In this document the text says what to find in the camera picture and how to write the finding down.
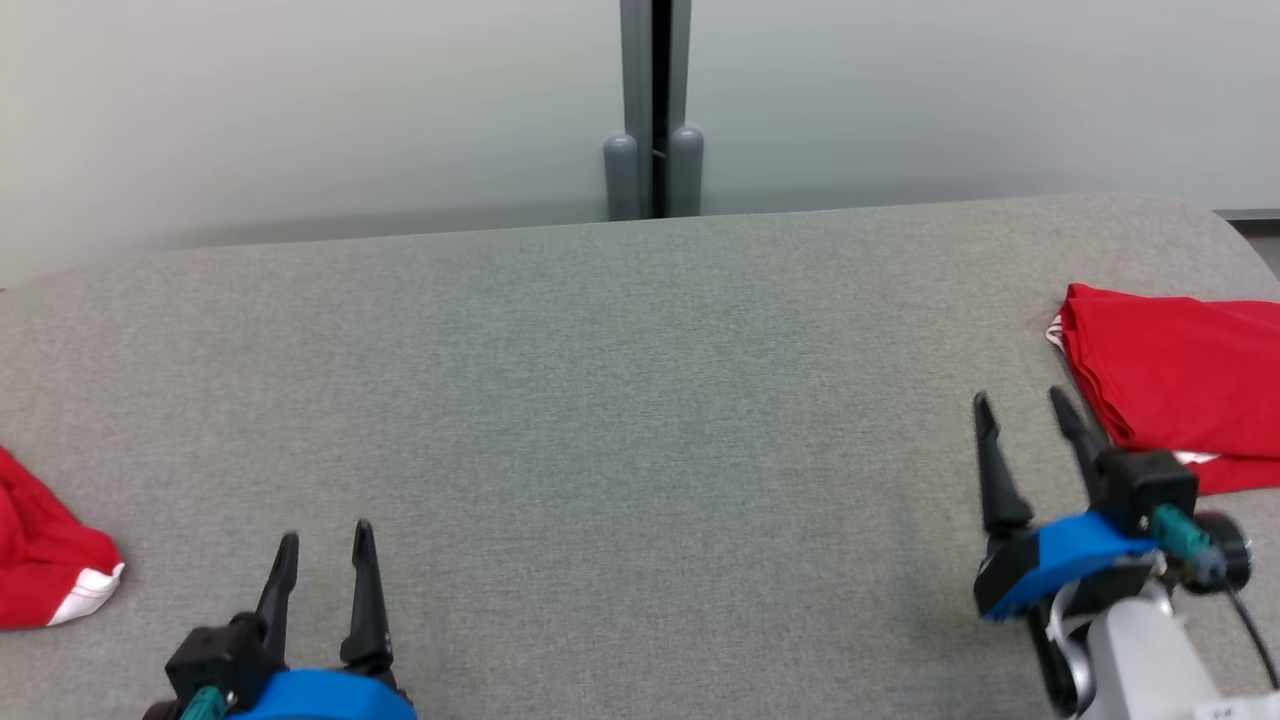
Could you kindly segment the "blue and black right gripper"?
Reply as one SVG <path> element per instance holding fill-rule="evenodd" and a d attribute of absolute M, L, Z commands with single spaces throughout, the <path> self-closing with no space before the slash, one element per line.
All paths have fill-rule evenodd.
<path fill-rule="evenodd" d="M 1094 436 L 1068 391 L 1052 386 L 1050 404 L 1060 433 L 1071 446 L 1088 498 L 1101 498 L 1105 482 L 1098 459 L 1105 445 Z M 1101 512 L 1087 511 L 1028 528 L 1034 518 L 1018 492 L 1004 451 L 989 397 L 973 400 L 980 511 L 988 536 L 974 580 L 979 618 L 1001 623 L 1055 596 L 1065 585 L 1093 577 L 1123 559 L 1140 559 L 1158 548 L 1151 537 L 1129 537 Z"/>

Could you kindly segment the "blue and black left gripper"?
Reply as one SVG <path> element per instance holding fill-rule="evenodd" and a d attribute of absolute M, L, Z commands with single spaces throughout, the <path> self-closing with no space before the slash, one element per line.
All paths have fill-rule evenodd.
<path fill-rule="evenodd" d="M 287 621 L 291 593 L 296 587 L 300 536 L 287 532 L 260 594 L 256 615 L 265 656 L 285 666 Z M 381 570 L 372 524 L 356 524 L 352 566 L 355 592 L 347 637 L 340 642 L 339 673 L 298 669 L 276 674 L 252 708 L 233 719 L 416 719 L 413 706 L 397 691 L 370 676 L 392 674 L 394 652 L 381 583 Z"/>

